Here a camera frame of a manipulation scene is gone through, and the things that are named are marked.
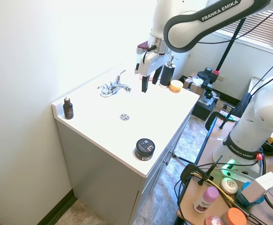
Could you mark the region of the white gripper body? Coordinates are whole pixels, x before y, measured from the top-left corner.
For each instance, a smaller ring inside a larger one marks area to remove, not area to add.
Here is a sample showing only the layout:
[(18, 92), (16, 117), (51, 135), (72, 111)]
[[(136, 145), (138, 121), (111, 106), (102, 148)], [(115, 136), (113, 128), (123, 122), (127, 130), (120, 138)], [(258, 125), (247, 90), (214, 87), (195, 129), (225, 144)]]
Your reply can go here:
[(165, 54), (159, 54), (156, 51), (137, 50), (136, 54), (137, 63), (134, 74), (141, 76), (150, 76), (152, 72), (160, 68), (170, 58), (169, 51)]

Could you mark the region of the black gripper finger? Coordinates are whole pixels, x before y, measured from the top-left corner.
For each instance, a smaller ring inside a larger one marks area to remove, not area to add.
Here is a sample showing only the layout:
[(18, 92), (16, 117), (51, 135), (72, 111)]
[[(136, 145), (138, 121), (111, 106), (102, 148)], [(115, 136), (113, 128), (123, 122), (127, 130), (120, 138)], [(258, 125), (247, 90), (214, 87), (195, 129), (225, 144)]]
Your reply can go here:
[(146, 93), (150, 76), (142, 76), (141, 91)]
[(159, 68), (155, 71), (154, 76), (153, 76), (153, 79), (152, 79), (152, 84), (156, 84), (156, 83), (157, 83), (161, 71), (162, 71), (162, 68), (161, 68), (161, 67), (159, 67)]

